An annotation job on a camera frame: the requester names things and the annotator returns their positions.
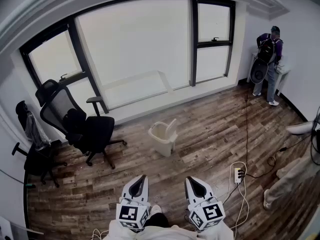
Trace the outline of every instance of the power strip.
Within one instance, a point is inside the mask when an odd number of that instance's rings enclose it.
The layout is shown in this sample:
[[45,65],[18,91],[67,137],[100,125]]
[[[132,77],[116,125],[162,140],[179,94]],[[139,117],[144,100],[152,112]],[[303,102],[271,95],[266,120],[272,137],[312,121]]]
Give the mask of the power strip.
[[239,170],[241,170],[240,168],[234,168],[234,183],[236,184],[240,184],[242,181],[242,177],[239,178]]

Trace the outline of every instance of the black office chair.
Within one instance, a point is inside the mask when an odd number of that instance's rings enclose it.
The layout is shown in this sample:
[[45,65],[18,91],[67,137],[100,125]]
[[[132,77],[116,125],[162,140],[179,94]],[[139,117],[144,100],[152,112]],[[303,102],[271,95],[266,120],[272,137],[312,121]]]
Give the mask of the black office chair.
[[36,145],[32,144],[29,152],[25,152],[23,149],[19,148],[19,142],[14,146],[12,150],[12,155],[14,156],[16,151],[26,156],[24,163],[24,170],[31,175],[41,176],[40,180],[43,185],[46,184],[45,177],[47,173],[50,174],[54,185],[59,188],[56,177],[54,176],[52,169],[57,166],[67,166],[66,162],[55,162],[55,154],[50,147],[37,151],[35,149]]
[[100,116],[97,102],[101,97],[89,98],[86,102],[92,103],[97,116],[89,116],[78,106],[66,86],[59,85],[50,79],[43,83],[36,91],[43,121],[61,131],[70,145],[88,154],[86,163],[92,166],[90,160],[96,153],[103,153],[112,169],[115,168],[107,156],[105,148],[115,143],[127,143],[123,139],[110,140],[114,131],[115,120],[112,117]]

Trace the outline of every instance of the black backpack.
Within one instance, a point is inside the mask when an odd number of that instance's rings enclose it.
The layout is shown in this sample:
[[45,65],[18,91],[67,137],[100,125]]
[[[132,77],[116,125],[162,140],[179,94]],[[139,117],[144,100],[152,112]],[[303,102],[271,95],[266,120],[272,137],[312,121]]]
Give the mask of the black backpack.
[[257,54],[257,57],[264,61],[265,63],[269,64],[274,55],[275,51],[275,44],[280,41],[280,39],[272,40],[271,34],[268,34],[268,37],[266,40],[262,41],[260,44],[260,49]]

